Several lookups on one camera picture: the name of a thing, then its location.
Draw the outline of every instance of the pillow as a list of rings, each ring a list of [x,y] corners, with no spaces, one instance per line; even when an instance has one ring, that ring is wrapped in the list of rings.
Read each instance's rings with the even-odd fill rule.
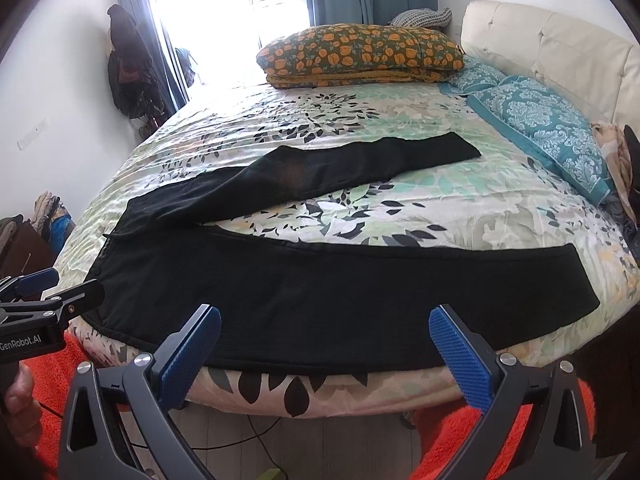
[[[417,76],[464,66],[458,46],[445,34],[423,28],[339,23],[311,27],[265,46],[256,58],[267,81],[297,76],[395,70]]]
[[[483,63],[477,57],[464,56],[465,67],[455,72],[448,83],[439,85],[443,94],[469,95],[471,92],[498,86],[506,76],[497,68]]]
[[[343,74],[312,74],[293,76],[267,76],[274,88],[316,88],[322,86],[363,85],[367,83],[440,83],[453,72],[412,68],[411,70],[370,70]]]
[[[411,9],[401,12],[389,22],[396,27],[446,27],[451,22],[451,9],[444,7],[440,10]]]
[[[564,98],[523,76],[467,98],[469,106],[498,132],[593,205],[613,188],[589,121]]]

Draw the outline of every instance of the light switch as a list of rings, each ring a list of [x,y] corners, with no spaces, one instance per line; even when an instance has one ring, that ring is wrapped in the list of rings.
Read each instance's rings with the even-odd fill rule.
[[[23,152],[36,138],[47,128],[49,124],[46,119],[41,120],[33,129],[18,141],[18,148]]]

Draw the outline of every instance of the window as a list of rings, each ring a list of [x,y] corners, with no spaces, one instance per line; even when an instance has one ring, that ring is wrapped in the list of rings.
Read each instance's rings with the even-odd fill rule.
[[[220,89],[264,82],[260,48],[309,26],[306,0],[156,1],[172,46],[197,63],[196,81]]]

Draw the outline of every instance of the black trousers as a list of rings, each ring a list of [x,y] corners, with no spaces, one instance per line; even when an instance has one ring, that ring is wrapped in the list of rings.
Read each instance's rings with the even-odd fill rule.
[[[478,155],[455,134],[278,148],[253,168],[223,168],[156,189],[129,202],[92,266],[88,279],[103,283],[106,299],[84,318],[104,335],[153,351],[209,303],[223,325],[208,365],[315,375],[441,364],[427,327],[441,303],[495,349],[596,309],[571,245],[465,251],[307,244],[194,225]]]

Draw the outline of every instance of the metal screw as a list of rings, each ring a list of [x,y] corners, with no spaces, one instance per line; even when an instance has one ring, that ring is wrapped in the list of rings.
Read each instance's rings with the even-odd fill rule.
[[[137,355],[133,362],[136,366],[146,366],[151,362],[151,355],[149,354],[140,354]]]
[[[87,373],[89,370],[91,370],[91,363],[89,361],[82,361],[79,365],[78,365],[78,373],[79,374],[85,374]]]
[[[507,353],[500,355],[500,362],[506,366],[514,366],[518,360],[515,355]]]
[[[560,363],[560,369],[567,374],[574,373],[574,366],[569,361],[562,361]]]

